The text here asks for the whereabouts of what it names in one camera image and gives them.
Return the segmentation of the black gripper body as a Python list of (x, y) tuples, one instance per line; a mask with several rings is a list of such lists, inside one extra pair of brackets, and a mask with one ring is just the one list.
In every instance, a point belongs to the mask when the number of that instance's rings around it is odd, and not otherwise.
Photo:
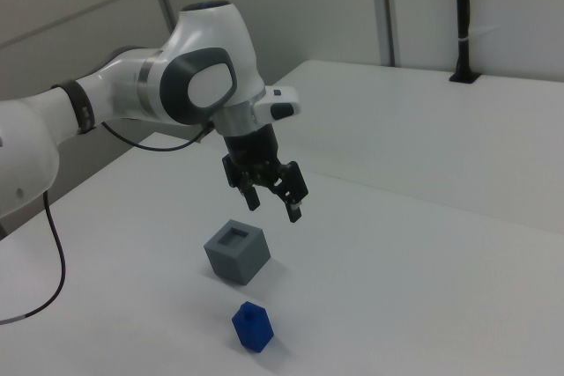
[(278, 141), (271, 124), (245, 136), (226, 136), (224, 138), (228, 154), (222, 159), (226, 171), (243, 170), (251, 166), (278, 170)]

